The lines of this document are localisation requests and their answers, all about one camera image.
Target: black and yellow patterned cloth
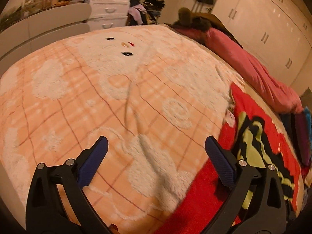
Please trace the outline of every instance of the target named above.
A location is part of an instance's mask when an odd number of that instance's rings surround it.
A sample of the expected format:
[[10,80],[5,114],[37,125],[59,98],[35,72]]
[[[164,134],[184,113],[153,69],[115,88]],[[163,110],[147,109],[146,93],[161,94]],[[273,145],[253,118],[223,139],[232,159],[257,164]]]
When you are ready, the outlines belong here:
[[[265,168],[269,164],[275,166],[282,184],[285,201],[292,202],[294,195],[294,177],[284,167],[282,154],[274,154],[268,137],[264,132],[265,121],[261,117],[254,116],[249,119],[246,112],[241,112],[238,117],[238,129],[232,153],[238,160],[245,160],[249,165]],[[250,188],[243,208],[247,209],[253,195],[253,187]]]

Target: silver screw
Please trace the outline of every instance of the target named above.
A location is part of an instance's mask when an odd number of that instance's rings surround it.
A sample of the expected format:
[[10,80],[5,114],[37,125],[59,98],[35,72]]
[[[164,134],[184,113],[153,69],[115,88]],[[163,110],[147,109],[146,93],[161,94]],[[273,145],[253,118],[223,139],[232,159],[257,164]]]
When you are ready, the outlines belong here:
[[71,165],[74,164],[74,162],[75,162],[74,159],[68,159],[68,160],[66,161],[66,165],[71,166]]
[[43,169],[43,167],[44,167],[44,163],[40,163],[40,164],[37,165],[37,169],[38,170]]
[[274,167],[274,165],[272,165],[272,164],[269,164],[269,169],[270,169],[271,171],[274,171],[274,170],[275,170],[275,167]]
[[245,160],[239,160],[238,163],[242,167],[245,167],[247,165],[247,162]]

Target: pink garment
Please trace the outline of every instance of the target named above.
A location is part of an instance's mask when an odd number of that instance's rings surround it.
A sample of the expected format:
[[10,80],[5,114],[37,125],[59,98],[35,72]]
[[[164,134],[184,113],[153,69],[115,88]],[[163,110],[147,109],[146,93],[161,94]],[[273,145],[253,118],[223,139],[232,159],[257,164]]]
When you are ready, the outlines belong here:
[[[203,37],[203,32],[199,30],[175,30],[197,41]],[[275,112],[300,113],[303,111],[297,93],[270,76],[268,70],[257,58],[215,28],[210,28],[206,35],[206,47],[232,66]]]
[[131,16],[133,16],[133,19],[135,21],[137,21],[138,25],[142,25],[143,21],[142,21],[142,17],[141,17],[141,14],[140,14],[139,10],[142,11],[142,12],[145,12],[145,13],[147,12],[142,4],[138,4],[138,5],[135,5],[133,7],[130,7],[128,13]]

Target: wardrobe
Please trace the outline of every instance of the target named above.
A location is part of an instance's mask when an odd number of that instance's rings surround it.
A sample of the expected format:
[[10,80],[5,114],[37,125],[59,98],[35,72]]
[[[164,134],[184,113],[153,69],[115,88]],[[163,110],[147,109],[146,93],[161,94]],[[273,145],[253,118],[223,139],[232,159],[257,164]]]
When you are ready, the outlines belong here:
[[312,46],[312,26],[291,0],[216,0],[212,14],[272,76],[291,85]]

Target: blue gripper pad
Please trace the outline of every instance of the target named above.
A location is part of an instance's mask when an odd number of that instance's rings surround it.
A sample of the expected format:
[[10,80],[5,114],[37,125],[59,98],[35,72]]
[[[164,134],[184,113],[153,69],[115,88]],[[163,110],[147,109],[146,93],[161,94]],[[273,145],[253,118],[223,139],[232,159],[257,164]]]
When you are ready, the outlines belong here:
[[90,185],[97,169],[108,151],[108,140],[102,136],[102,139],[94,146],[92,153],[85,160],[78,170],[78,186],[82,189]]
[[[205,150],[213,163],[214,168],[216,169],[219,178],[222,184],[226,187],[232,189],[235,186],[235,178],[236,178],[236,167],[234,166],[233,160],[237,161],[234,155],[226,150],[222,149],[219,143],[213,136],[209,136],[205,142]],[[226,156],[223,154],[227,154],[230,158],[230,163]]]

